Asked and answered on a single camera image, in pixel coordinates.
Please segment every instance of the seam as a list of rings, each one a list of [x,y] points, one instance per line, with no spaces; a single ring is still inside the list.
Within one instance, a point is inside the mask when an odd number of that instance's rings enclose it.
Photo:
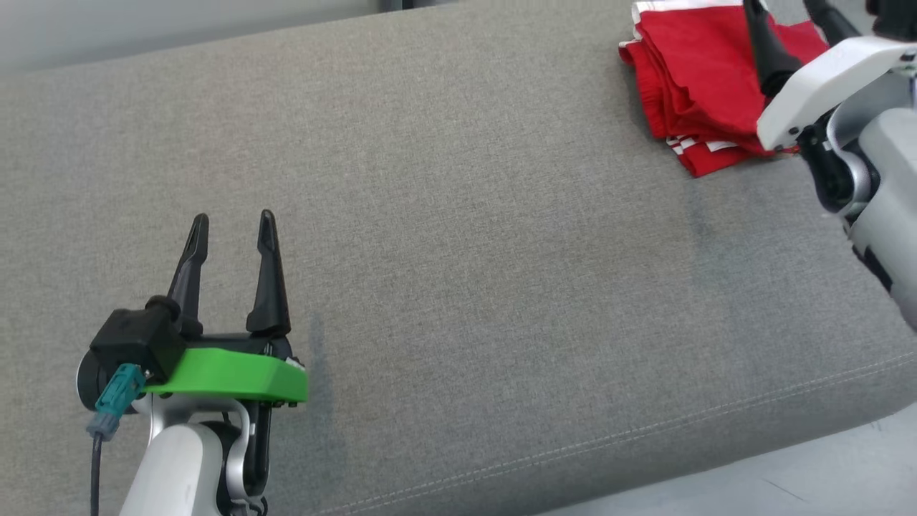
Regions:
[[[715,407],[710,407],[710,408],[708,408],[708,409],[699,410],[699,411],[696,411],[696,412],[692,412],[692,413],[690,413],[690,414],[678,416],[677,418],[673,418],[673,419],[669,419],[669,420],[665,420],[665,421],[656,422],[656,423],[653,423],[653,424],[650,424],[650,425],[647,425],[647,426],[635,428],[635,429],[628,430],[628,431],[624,431],[624,432],[618,432],[618,433],[606,435],[606,436],[603,436],[603,437],[599,437],[599,438],[597,438],[597,439],[591,439],[591,440],[589,440],[589,441],[583,441],[583,442],[581,442],[581,443],[569,444],[569,445],[566,445],[566,446],[562,446],[562,447],[560,447],[560,448],[556,448],[556,449],[554,449],[554,450],[549,450],[549,451],[541,452],[541,453],[538,453],[538,454],[527,455],[527,456],[525,456],[525,457],[521,457],[521,458],[518,458],[518,459],[511,460],[511,461],[503,462],[503,463],[500,463],[500,464],[497,464],[497,465],[493,465],[493,466],[487,466],[487,467],[475,469],[475,470],[473,470],[473,471],[469,471],[469,472],[466,472],[466,473],[461,473],[461,474],[458,474],[458,475],[455,475],[455,476],[452,476],[452,477],[441,478],[441,479],[439,479],[439,480],[434,480],[434,481],[432,481],[432,482],[425,482],[424,484],[419,484],[419,485],[413,486],[413,487],[411,487],[411,488],[399,489],[399,490],[396,490],[396,491],[392,491],[392,492],[390,492],[390,493],[385,493],[385,494],[382,494],[382,495],[377,495],[377,496],[373,496],[373,497],[366,498],[366,499],[360,499],[360,500],[353,501],[353,502],[350,502],[350,503],[347,503],[347,504],[344,504],[344,505],[339,505],[339,506],[332,507],[332,508],[329,508],[329,509],[324,509],[324,510],[321,510],[321,511],[319,511],[319,512],[313,512],[313,513],[310,513],[308,516],[320,516],[320,515],[322,515],[322,514],[328,514],[329,512],[346,510],[346,509],[348,509],[348,508],[351,508],[351,507],[354,507],[354,506],[357,506],[357,505],[363,505],[363,504],[370,503],[370,502],[377,501],[377,500],[381,500],[381,499],[387,499],[387,498],[391,498],[391,497],[396,497],[396,496],[398,496],[398,495],[402,495],[402,494],[405,494],[405,493],[409,493],[409,492],[411,492],[411,491],[417,491],[418,489],[430,488],[430,487],[433,487],[433,486],[438,486],[438,485],[440,485],[440,484],[448,484],[448,485],[443,486],[443,487],[441,487],[441,488],[426,490],[426,491],[421,492],[421,493],[417,493],[417,494],[414,494],[414,495],[409,495],[409,496],[406,496],[406,497],[400,497],[400,498],[397,498],[397,499],[389,500],[389,501],[387,501],[387,502],[384,502],[384,503],[381,503],[381,504],[372,505],[372,506],[369,506],[369,507],[366,507],[366,508],[363,508],[363,509],[358,509],[358,510],[354,510],[354,511],[347,511],[346,514],[353,514],[353,513],[362,512],[362,511],[365,511],[365,510],[377,509],[377,508],[379,508],[379,507],[383,507],[383,506],[385,506],[385,505],[389,505],[389,504],[391,504],[391,503],[395,503],[395,502],[398,502],[398,501],[402,501],[402,500],[406,500],[406,499],[411,499],[411,498],[418,497],[418,496],[423,496],[423,495],[426,495],[426,494],[435,493],[435,492],[438,492],[438,491],[440,491],[440,490],[447,489],[447,488],[453,488],[453,487],[457,487],[457,486],[462,486],[462,485],[465,485],[465,484],[468,484],[468,483],[471,483],[471,482],[476,482],[476,481],[479,481],[479,480],[483,480],[483,479],[485,479],[485,478],[496,477],[496,476],[503,475],[503,474],[506,474],[506,473],[511,473],[511,472],[513,472],[513,471],[517,471],[517,470],[522,469],[522,468],[525,468],[525,467],[536,466],[536,465],[544,464],[545,462],[550,462],[550,461],[553,461],[553,460],[558,460],[558,459],[560,459],[560,458],[564,458],[564,457],[571,456],[571,455],[574,455],[574,454],[580,454],[580,453],[584,453],[584,452],[589,452],[589,451],[596,450],[596,449],[600,449],[600,448],[603,448],[603,447],[605,447],[605,446],[610,446],[610,445],[616,444],[616,443],[625,443],[625,442],[628,442],[628,441],[633,441],[634,439],[639,439],[639,438],[641,438],[641,437],[646,437],[646,436],[648,436],[648,435],[653,435],[653,434],[655,434],[655,433],[665,432],[665,431],[668,431],[668,430],[673,430],[673,429],[676,429],[676,428],[680,428],[680,427],[682,427],[682,426],[686,426],[686,425],[689,425],[689,424],[693,424],[693,423],[695,423],[695,422],[705,421],[705,420],[710,419],[710,418],[712,418],[712,417],[722,416],[722,415],[729,414],[729,413],[731,413],[731,412],[735,412],[735,411],[742,410],[742,409],[750,409],[750,408],[756,407],[756,406],[758,406],[758,405],[763,405],[763,404],[765,404],[765,403],[770,403],[770,402],[777,401],[777,400],[784,399],[784,398],[788,398],[788,397],[791,397],[791,396],[796,396],[796,395],[803,394],[803,393],[806,393],[806,392],[811,392],[811,391],[816,390],[816,389],[819,389],[819,388],[829,387],[829,386],[832,386],[832,385],[837,385],[837,384],[839,384],[839,383],[844,383],[844,382],[847,382],[847,381],[850,381],[850,380],[854,380],[854,379],[857,379],[857,378],[860,378],[860,377],[863,377],[863,376],[869,376],[869,375],[874,375],[874,374],[876,374],[876,373],[881,373],[881,372],[883,372],[883,371],[887,371],[887,370],[892,369],[892,368],[894,368],[894,367],[899,367],[899,366],[901,366],[901,365],[905,365],[905,364],[908,364],[908,363],[910,363],[910,362],[913,362],[914,360],[917,360],[917,358],[912,358],[911,360],[907,360],[907,361],[901,362],[901,363],[899,363],[899,364],[891,365],[891,366],[889,366],[889,367],[884,367],[884,368],[882,368],[882,369],[878,369],[878,370],[876,370],[876,371],[872,371],[872,372],[869,372],[869,373],[866,373],[866,374],[863,374],[863,375],[851,376],[851,377],[846,378],[846,379],[844,379],[844,380],[840,380],[840,381],[837,381],[837,382],[832,382],[832,383],[824,384],[824,385],[817,386],[817,387],[812,387],[812,388],[804,389],[804,390],[801,390],[801,391],[797,391],[797,392],[790,393],[790,394],[785,395],[785,396],[776,396],[776,397],[774,397],[774,398],[768,398],[768,399],[761,400],[762,398],[767,398],[767,397],[771,397],[771,396],[774,396],[774,395],[780,395],[781,393],[785,393],[785,392],[787,392],[787,391],[791,391],[791,390],[793,390],[793,389],[797,389],[797,388],[800,388],[800,387],[807,387],[807,386],[811,386],[812,384],[818,384],[818,383],[821,383],[821,382],[824,382],[824,381],[827,381],[827,380],[832,380],[832,379],[838,378],[839,376],[849,375],[849,374],[851,374],[851,373],[858,373],[858,372],[863,371],[863,370],[865,370],[865,369],[869,369],[869,368],[877,367],[877,366],[882,366],[882,365],[885,365],[885,364],[888,364],[888,363],[891,363],[891,362],[895,362],[895,361],[898,361],[898,360],[901,360],[901,359],[904,359],[904,358],[913,356],[913,355],[915,355],[916,353],[917,353],[917,352],[906,353],[906,354],[903,354],[903,355],[900,355],[900,356],[896,356],[896,357],[894,357],[894,358],[890,358],[890,359],[888,359],[888,360],[883,360],[883,361],[881,361],[881,362],[876,362],[876,363],[874,363],[874,364],[863,365],[863,366],[857,367],[857,368],[855,368],[855,369],[850,369],[850,370],[843,371],[843,372],[841,372],[841,373],[836,373],[836,374],[829,375],[829,376],[823,376],[823,377],[821,377],[821,378],[816,378],[816,379],[814,379],[814,380],[809,380],[809,381],[802,382],[802,383],[799,383],[799,384],[795,384],[795,385],[792,385],[792,386],[789,386],[789,387],[784,387],[784,388],[780,388],[780,389],[777,389],[777,390],[769,391],[769,392],[766,392],[766,393],[764,393],[764,394],[759,394],[759,395],[756,395],[756,396],[753,396],[753,397],[750,397],[750,398],[743,398],[743,399],[739,399],[739,400],[736,400],[736,401],[731,401],[731,402],[728,402],[728,403],[724,403],[724,404],[722,404],[722,405],[717,405],[717,406],[715,406]],[[728,408],[728,407],[733,407],[733,406],[735,406],[735,405],[741,405],[741,404],[744,404],[744,403],[747,403],[747,402],[755,402],[755,401],[756,401],[756,403],[753,403],[753,404],[751,404],[751,405],[747,405],[747,406],[744,406],[744,407],[739,407],[739,408],[737,408],[737,409],[730,409],[730,410],[726,410],[726,411],[722,411],[722,412],[716,412],[716,413],[714,413],[713,415],[706,416],[706,417],[704,417],[704,418],[700,418],[700,419],[692,420],[692,421],[687,421],[687,422],[682,422],[682,423],[679,423],[679,424],[676,424],[676,425],[668,426],[668,427],[666,427],[666,428],[664,428],[664,429],[660,429],[660,430],[653,431],[653,429],[655,429],[656,427],[663,426],[663,425],[667,425],[667,424],[672,423],[672,422],[688,420],[688,419],[690,419],[690,418],[694,418],[694,417],[696,417],[696,416],[700,416],[700,415],[706,414],[706,413],[708,413],[708,412],[715,412],[715,411],[720,410],[720,409],[726,409],[726,408]],[[625,437],[625,436],[630,435],[630,434],[633,434],[633,433],[640,433],[640,432],[644,432],[644,431],[652,431],[652,432],[646,432],[646,433],[638,434],[637,436],[628,437],[628,438],[625,438],[625,439],[623,439],[623,440],[617,439],[617,438]],[[511,468],[511,469],[507,469],[507,470],[503,470],[503,471],[500,471],[500,472],[497,472],[497,473],[492,473],[492,474],[486,475],[486,476],[484,476],[484,477],[475,477],[475,478],[472,478],[472,479],[470,479],[470,480],[464,480],[464,481],[458,482],[458,483],[450,483],[450,482],[452,482],[452,481],[454,481],[454,480],[459,480],[459,479],[462,479],[462,478],[465,478],[465,477],[473,477],[473,476],[478,475],[478,474],[480,474],[480,473],[486,473],[486,472],[492,471],[492,470],[494,470],[494,469],[500,469],[500,468],[504,468],[504,467],[507,467],[507,466],[516,465],[516,464],[519,464],[519,463],[522,463],[522,462],[531,461],[531,460],[533,460],[533,459],[539,459],[539,458],[545,457],[545,456],[547,456],[547,455],[561,454],[561,453],[563,453],[563,452],[567,452],[568,450],[573,450],[573,449],[575,449],[575,448],[581,448],[581,447],[583,447],[583,446],[590,446],[590,445],[592,445],[592,444],[602,443],[602,442],[604,442],[604,441],[611,441],[611,442],[610,442],[610,443],[600,444],[600,445],[598,445],[598,446],[592,446],[592,447],[586,448],[586,449],[584,449],[584,450],[578,450],[578,451],[575,451],[575,452],[572,452],[572,453],[563,454],[563,455],[559,455],[559,456],[556,456],[556,457],[551,457],[551,458],[548,458],[548,459],[543,459],[543,460],[540,460],[540,461],[537,461],[537,462],[534,462],[534,463],[530,463],[530,464],[526,464],[526,465],[523,465],[523,466],[517,466],[517,467]]]

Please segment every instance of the stitching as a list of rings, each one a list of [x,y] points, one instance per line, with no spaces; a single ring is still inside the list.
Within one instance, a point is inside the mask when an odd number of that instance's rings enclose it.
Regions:
[[[656,428],[656,427],[659,427],[659,426],[662,426],[662,425],[666,425],[666,424],[669,424],[669,423],[672,423],[672,422],[676,422],[676,421],[683,421],[683,420],[686,420],[686,419],[690,419],[690,418],[693,418],[693,417],[695,417],[695,416],[700,416],[700,415],[702,415],[702,414],[705,414],[705,413],[707,413],[707,412],[716,411],[716,410],[719,410],[719,409],[725,409],[725,408],[727,408],[727,407],[732,407],[732,406],[734,406],[734,405],[739,405],[739,404],[747,403],[747,402],[749,402],[749,401],[755,401],[755,400],[758,400],[758,399],[761,399],[761,398],[766,398],[766,397],[768,397],[768,396],[777,395],[777,394],[786,392],[786,391],[788,391],[788,390],[796,389],[796,388],[799,388],[799,387],[807,387],[807,386],[810,386],[810,385],[812,385],[812,384],[817,384],[817,383],[820,383],[820,382],[823,382],[823,381],[826,381],[826,380],[831,380],[831,379],[837,378],[837,377],[839,377],[839,376],[849,375],[849,374],[851,374],[851,373],[857,373],[857,372],[859,372],[859,371],[863,371],[864,369],[869,369],[869,368],[871,368],[871,367],[876,367],[876,366],[880,366],[880,365],[885,365],[885,364],[888,364],[888,363],[890,363],[890,362],[895,362],[895,361],[897,361],[897,360],[900,360],[900,359],[902,359],[902,358],[907,358],[907,357],[909,357],[909,356],[914,355],[915,353],[917,353],[917,352],[905,353],[905,354],[903,354],[903,355],[896,356],[896,357],[890,358],[890,359],[888,359],[888,360],[883,360],[883,361],[881,361],[881,362],[876,362],[876,363],[874,363],[874,364],[863,365],[863,366],[857,367],[857,368],[855,368],[855,369],[850,369],[850,370],[847,370],[847,371],[843,371],[843,372],[841,372],[841,373],[836,373],[836,374],[834,374],[834,375],[823,376],[823,377],[821,377],[821,378],[816,378],[816,379],[814,379],[814,380],[809,380],[809,381],[802,382],[802,383],[799,383],[799,384],[795,384],[795,385],[792,385],[792,386],[789,386],[789,387],[784,387],[784,388],[780,388],[780,389],[777,389],[777,390],[772,390],[772,391],[766,392],[766,393],[764,393],[764,394],[759,394],[759,395],[756,395],[756,396],[753,396],[753,397],[750,397],[750,398],[744,398],[744,399],[739,399],[739,400],[736,400],[736,401],[730,401],[729,403],[724,403],[724,404],[722,404],[722,405],[717,405],[717,406],[715,406],[715,407],[710,407],[710,408],[708,408],[708,409],[699,410],[699,411],[697,411],[697,412],[693,412],[693,413],[690,413],[690,414],[678,416],[677,418],[673,418],[673,419],[665,420],[665,421],[660,421],[660,422],[657,422],[657,423],[653,423],[653,424],[650,424],[650,425],[647,425],[647,426],[635,428],[635,429],[628,430],[628,431],[625,431],[625,432],[618,432],[618,433],[606,435],[606,436],[604,436],[604,437],[599,437],[599,438],[597,438],[597,439],[591,439],[591,440],[589,440],[589,441],[583,441],[583,442],[581,442],[581,443],[568,444],[568,445],[566,445],[566,446],[562,446],[562,447],[557,448],[557,449],[554,449],[554,450],[549,450],[549,451],[541,452],[541,453],[538,453],[538,454],[531,454],[531,455],[528,455],[528,456],[525,456],[525,457],[521,457],[521,458],[518,458],[518,459],[511,460],[511,461],[503,462],[503,463],[500,463],[500,464],[497,464],[497,465],[487,466],[487,467],[475,469],[475,470],[473,470],[473,471],[469,471],[469,472],[466,472],[466,473],[461,473],[461,474],[458,474],[458,475],[455,475],[455,476],[452,476],[452,477],[441,478],[441,479],[439,479],[439,480],[434,480],[434,481],[432,481],[432,482],[426,482],[426,483],[424,483],[424,484],[419,484],[419,485],[413,486],[413,487],[411,487],[411,488],[399,489],[399,490],[397,490],[397,491],[392,491],[392,492],[390,492],[390,493],[385,493],[385,494],[382,494],[382,495],[377,495],[377,496],[373,496],[373,497],[366,498],[366,499],[360,499],[360,500],[353,501],[353,502],[350,502],[350,503],[347,503],[347,504],[344,504],[344,505],[339,505],[339,506],[332,507],[332,508],[329,508],[329,509],[321,510],[321,511],[319,511],[319,512],[313,512],[313,513],[310,514],[310,516],[320,516],[320,515],[322,515],[322,514],[327,514],[327,513],[329,513],[329,512],[333,512],[333,511],[345,510],[345,509],[348,509],[348,508],[353,507],[353,506],[355,506],[355,505],[362,505],[362,504],[370,503],[370,502],[373,502],[373,501],[376,501],[376,500],[386,499],[386,498],[398,496],[398,495],[401,495],[401,494],[404,494],[404,493],[407,493],[407,492],[416,491],[416,490],[418,490],[418,489],[429,488],[429,487],[432,487],[432,486],[437,486],[437,485],[439,485],[439,484],[445,484],[445,483],[451,482],[451,481],[453,481],[453,480],[458,480],[458,479],[465,478],[465,477],[471,477],[471,476],[474,476],[474,475],[478,475],[479,473],[486,473],[486,472],[492,471],[492,470],[494,470],[494,469],[500,469],[500,468],[503,468],[503,467],[512,466],[512,465],[518,464],[518,463],[520,463],[520,462],[530,461],[530,460],[532,460],[532,459],[541,458],[541,457],[544,457],[544,456],[546,456],[546,455],[559,454],[559,453],[563,453],[563,452],[565,452],[565,451],[571,450],[571,449],[573,449],[573,448],[580,448],[580,447],[582,447],[582,446],[589,446],[589,445],[591,445],[591,444],[600,443],[600,442],[602,442],[602,441],[609,441],[609,440],[612,440],[612,439],[615,439],[615,438],[618,438],[618,437],[624,437],[624,436],[629,435],[629,434],[631,434],[631,433],[637,433],[637,432],[643,432],[643,431],[647,431],[647,430],[652,430],[652,429],[654,429],[654,428]],[[896,365],[894,365],[893,367],[898,367],[898,366],[900,366],[900,365],[905,365],[905,364],[907,364],[907,363],[909,363],[909,362],[912,362],[913,360],[917,360],[917,359],[911,359],[911,360],[908,360],[908,361],[906,361],[906,362],[902,362],[902,363],[900,363],[900,364],[896,364]],[[870,373],[870,374],[872,375],[872,374],[875,374],[875,373],[879,373],[879,372],[885,371],[885,370],[887,370],[887,369],[888,369],[888,368],[879,369],[879,370],[874,371],[874,372],[872,372],[872,373]],[[844,380],[844,381],[848,381],[848,380],[855,379],[855,378],[859,378],[859,377],[860,377],[860,376],[853,376],[853,377],[848,378],[847,380]],[[831,385],[835,385],[835,384],[834,384],[834,383],[833,383],[833,384],[826,384],[826,385],[823,385],[823,386],[820,386],[820,387],[817,387],[817,388],[829,387],[829,386],[831,386]],[[808,390],[800,391],[800,392],[798,392],[798,393],[793,393],[791,396],[794,396],[794,395],[796,395],[796,394],[802,394],[802,393],[805,393],[805,392],[809,392],[810,390],[813,390],[813,389],[808,389]],[[777,400],[777,399],[782,399],[782,398],[773,398],[773,399],[770,399],[770,400],[767,400],[767,401],[764,401],[764,402],[759,402],[759,403],[757,403],[757,404],[761,404],[761,403],[765,403],[765,402],[769,402],[769,401],[774,401],[774,400]],[[755,407],[757,404],[749,405],[749,406],[745,407],[745,409],[748,409],[748,408],[751,408],[751,407]],[[731,412],[731,411],[732,411],[732,410],[729,410],[729,411],[727,411],[727,412],[717,413],[717,414],[714,414],[714,416],[716,416],[716,415],[727,414],[727,413],[729,413],[729,412]],[[696,421],[691,421],[691,422],[704,421],[704,419],[700,419],[700,420],[696,420]],[[671,430],[671,429],[673,429],[673,428],[678,428],[678,427],[680,427],[680,426],[683,426],[684,424],[691,424],[691,422],[689,422],[689,423],[682,423],[682,424],[680,424],[680,425],[672,426],[672,427],[669,427],[669,428],[664,429],[664,430]],[[656,432],[646,433],[646,434],[644,434],[644,436],[645,436],[645,435],[652,435],[653,433],[656,433]],[[554,457],[554,459],[548,459],[548,460],[555,460],[555,459],[557,459],[557,458],[561,458],[561,457]],[[546,462],[546,461],[535,462],[535,463],[533,463],[533,464],[526,465],[526,466],[520,466],[520,467],[534,466],[534,465],[538,465],[538,464],[543,464],[544,462]],[[515,471],[516,469],[519,469],[520,467],[516,467],[516,468],[513,468],[513,469],[509,469],[509,470],[503,471],[503,472],[501,472],[501,473],[499,473],[499,474],[504,474],[504,473],[509,473],[509,472]],[[484,478],[489,478],[489,477],[492,477],[492,476],[494,476],[494,475],[488,475],[488,476],[485,476],[485,477],[474,478],[474,479],[471,480],[471,482],[477,481],[477,480],[481,480],[481,479],[484,479]],[[441,490],[441,489],[444,489],[444,488],[461,486],[461,485],[464,485],[464,484],[466,484],[466,483],[468,483],[468,482],[469,482],[469,481],[463,481],[463,482],[459,482],[458,484],[451,484],[451,485],[449,485],[449,486],[445,486],[445,487],[440,488],[440,489],[435,489],[435,490],[431,490],[431,491],[425,491],[425,492],[423,492],[423,493],[419,493],[418,495],[413,495],[413,496],[409,496],[409,497],[405,497],[405,498],[400,498],[400,499],[396,499],[396,500],[391,500],[390,502],[387,502],[387,503],[394,503],[394,502],[396,502],[396,501],[400,501],[400,500],[404,500],[404,499],[413,498],[414,496],[420,496],[420,495],[424,495],[424,494],[429,494],[429,493],[437,492],[438,490]],[[365,509],[360,509],[359,511],[369,510],[369,509],[375,509],[375,508],[380,507],[380,506],[381,506],[381,505],[374,505],[374,506],[371,506],[371,507],[368,507],[368,508],[365,508]]]
[[[675,429],[678,429],[678,428],[681,428],[681,427],[684,427],[684,426],[692,425],[692,424],[697,423],[697,422],[709,420],[709,419],[712,419],[712,418],[718,418],[718,417],[720,417],[720,416],[724,416],[724,415],[729,414],[729,413],[732,413],[732,412],[739,412],[739,411],[742,411],[742,410],[752,409],[752,408],[754,408],[754,407],[757,407],[757,406],[760,406],[760,405],[766,405],[766,404],[768,404],[768,403],[772,403],[772,402],[774,402],[774,401],[778,401],[778,400],[781,400],[781,399],[784,399],[784,398],[791,398],[791,397],[793,397],[793,396],[799,396],[800,394],[805,394],[805,393],[807,393],[807,392],[812,392],[812,391],[814,391],[814,390],[819,390],[819,389],[822,389],[822,388],[826,388],[826,387],[830,387],[830,386],[835,386],[835,385],[838,385],[838,384],[843,384],[843,383],[845,383],[845,382],[849,382],[849,381],[852,381],[852,380],[856,380],[856,379],[859,379],[859,378],[862,378],[862,377],[865,377],[865,376],[872,376],[872,375],[881,373],[881,372],[883,372],[883,371],[888,371],[888,370],[890,370],[890,369],[894,369],[895,367],[901,367],[902,365],[906,365],[906,364],[909,364],[909,363],[914,362],[914,361],[917,361],[917,358],[912,358],[911,360],[907,360],[907,361],[905,361],[905,362],[901,362],[900,364],[895,364],[895,365],[890,365],[890,366],[888,366],[888,367],[883,367],[882,369],[877,369],[876,371],[871,371],[871,372],[869,372],[869,373],[864,373],[864,374],[862,374],[862,375],[851,376],[851,377],[845,378],[845,379],[843,379],[843,380],[837,380],[837,381],[835,381],[835,382],[831,382],[831,383],[828,383],[828,384],[824,384],[824,385],[822,385],[822,386],[810,387],[810,388],[807,388],[807,389],[804,389],[804,390],[801,390],[801,391],[798,391],[798,392],[793,392],[793,393],[785,394],[785,395],[783,395],[783,396],[779,396],[779,397],[776,397],[776,398],[765,399],[765,400],[763,400],[763,401],[759,401],[758,403],[754,403],[754,404],[752,404],[752,405],[747,405],[747,406],[744,406],[744,407],[738,407],[738,408],[730,409],[730,410],[727,410],[727,411],[724,411],[724,412],[718,412],[718,413],[715,413],[715,414],[711,414],[711,415],[709,415],[709,416],[705,416],[705,417],[700,418],[700,419],[698,419],[698,420],[686,421],[686,422],[679,423],[679,424],[677,424],[677,425],[673,425],[673,426],[670,426],[670,427],[667,427],[667,428],[655,430],[655,431],[652,431],[652,432],[643,433],[643,434],[640,434],[640,435],[635,435],[635,436],[633,436],[633,437],[628,437],[628,438],[626,438],[626,439],[619,439],[619,440],[617,440],[617,441],[612,441],[612,442],[610,442],[610,443],[599,444],[598,446],[593,446],[593,447],[591,447],[591,448],[585,448],[585,449],[582,449],[582,450],[577,450],[577,451],[575,451],[575,452],[570,452],[570,453],[568,453],[568,454],[558,455],[558,456],[556,456],[556,457],[550,457],[550,458],[548,458],[548,459],[540,460],[540,461],[537,461],[537,462],[534,462],[534,463],[531,463],[531,464],[526,464],[526,465],[522,465],[522,466],[517,466],[517,467],[511,468],[511,469],[506,469],[506,470],[503,470],[503,471],[498,471],[498,472],[496,472],[496,473],[490,473],[489,475],[485,475],[485,476],[483,476],[483,477],[475,477],[475,478],[471,478],[471,479],[468,479],[468,480],[463,480],[463,481],[458,482],[458,483],[456,483],[456,484],[449,484],[449,485],[443,486],[443,487],[441,487],[441,488],[430,489],[430,490],[423,491],[423,492],[420,492],[420,493],[414,493],[413,495],[408,495],[408,496],[406,496],[406,497],[402,497],[402,498],[398,498],[398,499],[391,499],[391,500],[385,501],[385,502],[383,502],[383,503],[379,503],[379,504],[376,504],[376,505],[370,505],[369,507],[364,507],[363,509],[349,510],[349,511],[346,512],[346,514],[357,514],[358,512],[363,512],[363,511],[365,511],[365,510],[378,509],[378,508],[380,508],[380,507],[385,507],[386,505],[391,505],[391,504],[393,504],[393,503],[398,503],[398,502],[401,502],[401,501],[405,501],[405,500],[407,500],[407,499],[413,499],[413,498],[417,498],[417,497],[422,497],[422,496],[429,495],[429,494],[433,494],[433,493],[436,493],[436,492],[438,492],[438,491],[442,491],[442,490],[445,490],[445,489],[457,488],[458,486],[463,486],[463,485],[465,485],[465,484],[471,484],[471,483],[474,483],[474,482],[478,482],[478,481],[484,480],[484,479],[486,479],[486,478],[499,477],[499,476],[501,476],[501,475],[506,475],[507,473],[513,473],[514,471],[519,471],[519,470],[521,470],[521,469],[526,469],[526,468],[528,468],[528,467],[540,466],[540,465],[543,465],[543,464],[545,464],[545,463],[549,463],[549,462],[553,462],[553,461],[556,461],[556,460],[559,460],[559,459],[571,457],[571,456],[573,456],[573,455],[585,454],[585,453],[587,453],[587,452],[594,452],[594,451],[596,451],[596,450],[600,450],[600,449],[602,449],[602,448],[607,448],[607,447],[613,446],[613,445],[615,445],[615,444],[622,444],[622,443],[628,443],[628,442],[631,442],[631,441],[636,441],[636,440],[638,440],[638,439],[643,439],[644,437],[647,437],[647,436],[650,436],[650,435],[655,435],[655,434],[657,434],[657,433],[662,433],[662,432],[668,432],[668,431],[670,431],[670,430],[675,430]]]

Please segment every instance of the robot arm with green bracket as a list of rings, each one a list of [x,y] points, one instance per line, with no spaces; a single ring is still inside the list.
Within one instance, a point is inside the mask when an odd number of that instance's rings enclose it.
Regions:
[[[205,214],[194,218],[168,296],[152,297],[142,310],[115,310],[77,373],[80,400],[102,412],[106,386],[127,367],[140,394],[125,409],[149,416],[149,444],[122,516],[266,514],[271,412],[306,400],[306,374],[286,338],[290,316],[273,214],[260,217],[258,291],[245,333],[204,335],[197,319],[208,226]],[[223,420],[189,422],[208,412],[222,412]],[[90,425],[94,454],[118,417],[108,427]],[[97,466],[94,456],[91,511]]]

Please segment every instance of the white floor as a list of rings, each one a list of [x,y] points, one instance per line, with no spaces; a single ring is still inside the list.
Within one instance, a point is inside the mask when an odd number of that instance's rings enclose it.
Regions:
[[[884,420],[543,516],[917,516],[917,405]]]

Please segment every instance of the folded clothing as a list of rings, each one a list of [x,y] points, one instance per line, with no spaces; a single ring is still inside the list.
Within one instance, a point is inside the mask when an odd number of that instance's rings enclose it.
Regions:
[[[650,130],[695,177],[768,155],[757,138],[765,98],[741,0],[636,2],[635,39],[621,43],[636,69]],[[772,26],[803,63],[827,50],[812,22]]]

